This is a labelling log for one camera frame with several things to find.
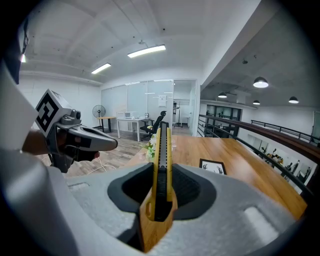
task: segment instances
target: table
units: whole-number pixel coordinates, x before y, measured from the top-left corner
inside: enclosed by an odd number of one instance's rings
[[[139,121],[146,121],[149,120],[150,118],[136,118],[136,119],[130,119],[130,118],[121,118],[117,117],[116,119],[116,127],[118,130],[118,138],[120,139],[120,130],[119,130],[119,121],[126,121],[126,122],[131,122],[131,123],[136,123],[136,133],[138,135],[138,142],[140,141],[140,127],[139,127]]]
[[[115,116],[103,116],[103,117],[97,117],[96,119],[100,119],[101,120],[101,124],[102,124],[102,132],[105,132],[105,128],[104,128],[104,119],[108,119],[108,129],[109,131],[106,131],[105,133],[111,133],[111,122],[110,119],[116,118]]]
[[[226,174],[254,186],[299,219],[307,204],[295,189],[259,156],[233,138],[171,136],[172,162],[199,167],[200,159],[223,162]],[[125,166],[147,163],[142,148]]]

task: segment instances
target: standing fan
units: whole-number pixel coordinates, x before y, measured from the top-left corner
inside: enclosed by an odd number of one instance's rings
[[[104,117],[106,114],[106,109],[102,105],[96,105],[92,109],[92,114],[94,115],[95,118]]]

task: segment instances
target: black office chair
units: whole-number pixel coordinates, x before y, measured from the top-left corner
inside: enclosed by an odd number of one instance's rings
[[[148,129],[148,122],[149,120],[147,121],[143,121],[144,122],[144,126],[143,127],[140,127],[141,130],[145,131],[147,134],[146,135],[143,135],[142,138],[141,138],[141,141],[143,141],[145,138],[148,138],[150,140],[151,136],[153,134],[156,134],[157,133],[157,130],[158,130],[158,126],[160,124],[160,122],[162,121],[162,119],[164,119],[165,115],[166,115],[166,112],[167,111],[161,111],[160,115],[158,116],[158,118],[156,119],[155,123],[154,123],[154,120],[150,120],[151,121],[151,124],[152,124],[152,129]]]

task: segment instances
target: black metal railing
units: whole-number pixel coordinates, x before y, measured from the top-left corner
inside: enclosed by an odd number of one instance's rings
[[[304,132],[300,132],[298,130],[294,130],[294,129],[290,129],[290,128],[286,128],[280,125],[276,125],[276,124],[272,124],[272,123],[267,123],[267,122],[261,122],[261,121],[257,121],[257,120],[251,120],[251,124],[252,125],[258,125],[258,126],[262,126],[265,128],[271,128],[275,131],[278,131],[280,133],[285,133],[285,134],[290,134],[292,136],[297,137],[299,140],[303,140],[306,142],[309,142],[313,145],[318,145],[320,142],[320,139],[317,137],[314,137],[312,135],[306,134]]]
[[[247,147],[249,147],[250,149],[252,149],[254,151],[254,153],[256,153],[258,156],[261,156],[263,159],[266,159],[268,162],[270,162],[273,166],[277,167],[283,173],[283,175],[287,176],[294,184],[296,184],[297,187],[302,190],[301,196],[303,197],[303,199],[307,203],[310,202],[310,200],[314,198],[314,194],[311,192],[311,190],[308,187],[306,187],[305,184],[301,180],[299,180],[296,176],[294,176],[294,174],[292,172],[290,172],[289,170],[284,168],[281,164],[274,161],[272,158],[267,156],[262,151],[256,149],[255,147],[253,147],[252,145],[250,145],[249,143],[247,143],[243,139],[237,137],[237,135],[235,133],[232,134],[232,133],[226,131],[225,129],[221,129],[218,126],[213,126],[213,125],[209,124],[210,119],[214,119],[214,120],[218,120],[218,121],[222,122],[222,118],[200,114],[199,120],[198,120],[199,122],[198,122],[198,131],[197,132],[201,137],[220,138],[219,136],[217,136],[215,134],[215,131],[220,131],[221,133],[226,135],[225,138],[233,138],[233,139],[241,142],[242,144],[244,144]],[[236,126],[236,128],[239,129],[239,126],[237,126],[237,124],[236,124],[237,121],[225,120],[223,122],[225,122],[227,124],[229,123],[233,126]]]

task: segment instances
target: railing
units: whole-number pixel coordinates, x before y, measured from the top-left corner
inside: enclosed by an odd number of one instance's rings
[[[220,131],[223,134],[227,136],[227,138],[233,138],[242,144],[246,145],[250,149],[252,149],[258,156],[261,156],[263,159],[266,159],[269,161],[272,165],[277,167],[284,175],[286,175],[294,184],[298,186],[302,190],[301,196],[306,202],[310,202],[311,199],[314,198],[314,194],[311,192],[311,190],[305,186],[305,184],[300,181],[296,176],[294,176],[293,173],[288,171],[286,168],[284,168],[281,164],[278,162],[274,161],[271,159],[269,156],[267,156],[265,153],[261,152],[260,150],[256,149],[243,139],[237,137],[236,134],[232,134],[224,129],[221,129],[217,126],[213,126],[209,124],[209,120],[217,120],[223,123],[227,123],[229,125],[235,126],[236,129],[243,128],[246,130],[249,130],[251,132],[260,134],[262,136],[265,136],[267,138],[270,138],[274,141],[279,142],[282,145],[285,145],[298,153],[302,154],[303,156],[306,156],[307,158],[311,159],[312,161],[316,162],[317,164],[320,164],[320,149],[308,144],[307,142],[301,141],[297,138],[291,137],[289,135],[280,133],[278,131],[274,130],[267,130],[262,127],[246,123],[246,122],[241,122],[241,121],[234,121],[234,120],[228,120],[220,117],[214,117],[214,116],[209,116],[209,115],[199,115],[199,120],[198,120],[198,128],[197,132],[202,136],[202,137],[215,137],[219,138],[215,134],[215,131]]]
[[[271,128],[271,129],[274,129],[274,130],[276,130],[276,131],[278,131],[280,133],[286,133],[286,134],[290,134],[290,135],[293,135],[293,136],[297,136],[297,138],[299,140],[303,139],[303,141],[312,143],[314,145],[317,145],[320,142],[320,139],[317,138],[317,137],[314,137],[312,135],[306,134],[304,132],[300,132],[300,131],[297,131],[297,130],[286,128],[286,127],[283,127],[283,126],[280,126],[280,125],[275,125],[275,124],[267,123],[267,122],[261,122],[261,121],[257,121],[257,120],[251,120],[251,124],[263,126],[263,127],[266,127],[266,128]]]

